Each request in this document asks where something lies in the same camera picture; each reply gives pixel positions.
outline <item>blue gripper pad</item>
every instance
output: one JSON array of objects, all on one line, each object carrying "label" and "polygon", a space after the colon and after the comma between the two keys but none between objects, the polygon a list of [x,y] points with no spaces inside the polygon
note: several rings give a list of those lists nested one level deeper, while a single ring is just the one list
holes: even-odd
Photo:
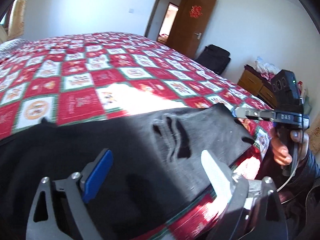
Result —
[{"label": "blue gripper pad", "polygon": [[113,164],[113,154],[110,150],[104,149],[98,157],[88,163],[81,172],[80,188],[82,189],[82,200],[88,203],[95,198],[102,183]]}]

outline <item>suitcase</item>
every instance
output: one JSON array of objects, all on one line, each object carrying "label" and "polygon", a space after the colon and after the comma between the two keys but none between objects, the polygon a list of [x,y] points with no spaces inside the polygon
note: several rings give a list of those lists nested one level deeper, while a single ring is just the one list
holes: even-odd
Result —
[{"label": "suitcase", "polygon": [[231,60],[229,56],[229,51],[211,44],[205,47],[204,51],[195,61],[212,70],[217,75],[221,75]]}]

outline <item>bed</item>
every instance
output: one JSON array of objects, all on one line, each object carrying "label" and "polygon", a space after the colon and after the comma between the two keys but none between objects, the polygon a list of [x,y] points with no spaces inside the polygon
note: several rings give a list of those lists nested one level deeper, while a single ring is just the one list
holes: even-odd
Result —
[{"label": "bed", "polygon": [[[177,107],[223,103],[270,109],[246,90],[158,42],[128,33],[67,35],[25,42],[0,59],[0,139],[46,118],[58,125]],[[237,171],[254,179],[270,122],[240,119],[255,138]],[[209,188],[162,226],[138,237],[195,238],[217,217]]]}]

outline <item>zipper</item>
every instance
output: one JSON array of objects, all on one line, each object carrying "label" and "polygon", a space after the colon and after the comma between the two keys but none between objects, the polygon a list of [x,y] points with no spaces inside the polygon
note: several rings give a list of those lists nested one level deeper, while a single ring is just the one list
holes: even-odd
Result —
[{"label": "zipper", "polygon": [[313,190],[314,190],[315,188],[317,188],[317,187],[320,187],[320,184],[313,186],[313,187],[311,188],[311,190],[308,192],[307,197],[306,197],[306,203],[305,203],[305,208],[306,208],[306,224],[307,224],[307,219],[308,219],[308,214],[307,214],[307,212],[308,212],[308,209],[307,209],[308,196],[309,196],[309,194],[311,193],[311,191],[313,191]]}]

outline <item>wooden nightstand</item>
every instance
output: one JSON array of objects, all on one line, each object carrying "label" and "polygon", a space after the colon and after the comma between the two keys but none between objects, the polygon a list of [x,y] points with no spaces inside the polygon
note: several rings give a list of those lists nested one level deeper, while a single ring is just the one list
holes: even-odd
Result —
[{"label": "wooden nightstand", "polygon": [[267,80],[263,82],[264,78],[251,66],[246,65],[244,68],[241,78],[238,81],[238,86],[260,98],[273,109],[276,108],[277,101],[273,92],[270,90],[271,85]]}]

